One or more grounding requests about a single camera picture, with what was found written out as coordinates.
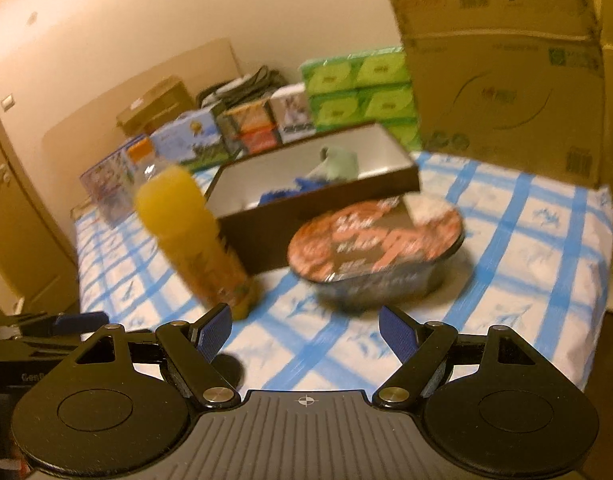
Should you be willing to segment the orange juice bottle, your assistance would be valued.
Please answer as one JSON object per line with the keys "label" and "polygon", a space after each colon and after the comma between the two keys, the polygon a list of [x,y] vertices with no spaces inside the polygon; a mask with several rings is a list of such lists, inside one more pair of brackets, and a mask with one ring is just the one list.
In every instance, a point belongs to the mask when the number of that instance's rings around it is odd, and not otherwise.
{"label": "orange juice bottle", "polygon": [[137,172],[137,215],[180,279],[205,307],[228,304],[234,320],[247,318],[258,289],[222,236],[192,174],[158,156],[148,138],[132,144],[128,158]]}

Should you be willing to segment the red snack boxes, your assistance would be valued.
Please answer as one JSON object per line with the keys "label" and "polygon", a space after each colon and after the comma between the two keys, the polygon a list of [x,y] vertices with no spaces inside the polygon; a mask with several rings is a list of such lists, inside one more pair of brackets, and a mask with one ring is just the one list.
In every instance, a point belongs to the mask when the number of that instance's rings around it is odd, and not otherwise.
{"label": "red snack boxes", "polygon": [[282,144],[269,99],[240,104],[226,110],[225,115],[247,155],[270,151]]}

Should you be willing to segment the brown cardboard box left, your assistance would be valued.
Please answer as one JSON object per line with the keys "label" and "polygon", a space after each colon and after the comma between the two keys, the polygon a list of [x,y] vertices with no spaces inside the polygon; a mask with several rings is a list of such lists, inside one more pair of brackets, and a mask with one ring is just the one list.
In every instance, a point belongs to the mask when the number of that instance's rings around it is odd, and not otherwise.
{"label": "brown cardboard box left", "polygon": [[131,138],[140,134],[149,136],[173,122],[178,116],[195,110],[196,101],[182,79],[170,76],[158,82],[143,96],[116,116],[116,125]]}

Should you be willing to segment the green meadow milk box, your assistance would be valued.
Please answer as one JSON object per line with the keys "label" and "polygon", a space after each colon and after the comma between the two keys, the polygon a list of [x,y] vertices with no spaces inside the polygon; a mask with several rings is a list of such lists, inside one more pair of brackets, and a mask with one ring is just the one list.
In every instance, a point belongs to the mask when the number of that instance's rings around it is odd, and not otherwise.
{"label": "green meadow milk box", "polygon": [[180,114],[150,136],[156,153],[192,172],[223,164],[229,159],[218,126],[218,115],[223,110],[221,103],[214,103]]}

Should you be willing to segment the green fluffy cloth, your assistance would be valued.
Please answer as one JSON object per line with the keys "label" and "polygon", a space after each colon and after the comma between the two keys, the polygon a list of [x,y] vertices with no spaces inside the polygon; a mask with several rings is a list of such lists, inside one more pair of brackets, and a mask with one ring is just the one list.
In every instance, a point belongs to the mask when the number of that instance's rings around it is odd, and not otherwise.
{"label": "green fluffy cloth", "polygon": [[314,181],[349,182],[357,180],[359,174],[357,153],[339,146],[324,146],[321,162],[306,177]]}

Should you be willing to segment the large cardboard box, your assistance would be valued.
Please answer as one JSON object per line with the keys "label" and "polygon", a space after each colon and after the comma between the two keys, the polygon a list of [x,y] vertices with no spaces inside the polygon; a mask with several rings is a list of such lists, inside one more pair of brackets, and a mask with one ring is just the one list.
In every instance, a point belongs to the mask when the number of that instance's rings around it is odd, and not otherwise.
{"label": "large cardboard box", "polygon": [[430,152],[594,188],[605,78],[593,0],[390,0]]}

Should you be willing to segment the black bag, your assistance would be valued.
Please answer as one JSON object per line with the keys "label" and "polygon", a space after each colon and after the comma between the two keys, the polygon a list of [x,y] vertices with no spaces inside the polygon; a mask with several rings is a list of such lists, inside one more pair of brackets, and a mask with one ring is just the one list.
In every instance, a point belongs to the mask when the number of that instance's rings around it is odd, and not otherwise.
{"label": "black bag", "polygon": [[271,70],[267,65],[263,65],[253,75],[242,76],[201,90],[196,96],[196,104],[199,108],[203,108],[222,103],[226,108],[233,108],[271,96],[273,92],[287,84],[288,80],[279,70]]}

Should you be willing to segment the blue white checkered tablecloth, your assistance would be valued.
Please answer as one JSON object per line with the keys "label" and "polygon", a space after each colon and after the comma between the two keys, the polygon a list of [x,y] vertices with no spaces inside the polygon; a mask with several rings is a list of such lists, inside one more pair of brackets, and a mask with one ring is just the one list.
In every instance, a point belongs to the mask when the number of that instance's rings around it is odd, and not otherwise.
{"label": "blue white checkered tablecloth", "polygon": [[[425,191],[456,203],[466,238],[443,284],[412,304],[416,320],[466,334],[512,327],[583,386],[606,310],[613,201],[513,170],[417,153]],[[192,321],[202,307],[136,218],[110,228],[97,211],[75,220],[81,306],[129,330]],[[370,314],[337,313],[286,269],[260,278],[263,297],[235,324],[226,351],[244,388],[375,390],[397,367]]]}

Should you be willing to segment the green tissue pack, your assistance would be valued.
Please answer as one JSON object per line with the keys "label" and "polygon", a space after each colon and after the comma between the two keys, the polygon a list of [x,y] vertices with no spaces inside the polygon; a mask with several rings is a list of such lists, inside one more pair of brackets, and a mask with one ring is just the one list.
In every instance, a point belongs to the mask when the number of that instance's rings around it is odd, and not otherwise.
{"label": "green tissue pack", "polygon": [[407,151],[421,149],[412,81],[401,47],[313,58],[300,72],[317,131],[377,122]]}

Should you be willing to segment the instant noodle bowl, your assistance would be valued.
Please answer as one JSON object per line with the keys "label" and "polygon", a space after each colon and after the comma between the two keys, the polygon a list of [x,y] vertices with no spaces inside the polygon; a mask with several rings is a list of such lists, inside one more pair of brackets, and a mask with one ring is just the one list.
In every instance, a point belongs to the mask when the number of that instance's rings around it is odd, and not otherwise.
{"label": "instant noodle bowl", "polygon": [[464,240],[457,206],[413,192],[364,200],[305,223],[290,240],[287,261],[323,304],[374,310],[434,292]]}

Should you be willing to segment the blue fluffy cloth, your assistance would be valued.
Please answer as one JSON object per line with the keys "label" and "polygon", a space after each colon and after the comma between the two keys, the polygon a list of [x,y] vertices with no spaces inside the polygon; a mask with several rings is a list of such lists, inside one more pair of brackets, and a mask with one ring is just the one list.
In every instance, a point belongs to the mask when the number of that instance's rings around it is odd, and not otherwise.
{"label": "blue fluffy cloth", "polygon": [[314,192],[320,188],[326,188],[328,185],[331,185],[331,181],[323,178],[296,178],[293,181],[292,188],[279,188],[278,190],[264,192],[259,199],[258,205],[262,206],[276,202],[276,200],[285,200],[286,198]]}

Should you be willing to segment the wooden door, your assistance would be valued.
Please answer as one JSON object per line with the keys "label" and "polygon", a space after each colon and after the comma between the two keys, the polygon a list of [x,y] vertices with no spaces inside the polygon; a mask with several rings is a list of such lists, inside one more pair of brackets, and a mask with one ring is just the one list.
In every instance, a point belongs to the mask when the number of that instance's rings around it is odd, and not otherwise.
{"label": "wooden door", "polygon": [[40,200],[0,120],[0,278],[24,312],[79,302],[73,249]]}

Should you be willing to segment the white printed small box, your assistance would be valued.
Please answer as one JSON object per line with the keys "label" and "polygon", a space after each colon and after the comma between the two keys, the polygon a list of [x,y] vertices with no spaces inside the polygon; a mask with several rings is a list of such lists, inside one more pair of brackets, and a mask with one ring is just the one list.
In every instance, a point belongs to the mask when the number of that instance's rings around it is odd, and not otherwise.
{"label": "white printed small box", "polygon": [[303,82],[277,89],[271,95],[270,107],[282,143],[307,138],[315,133]]}

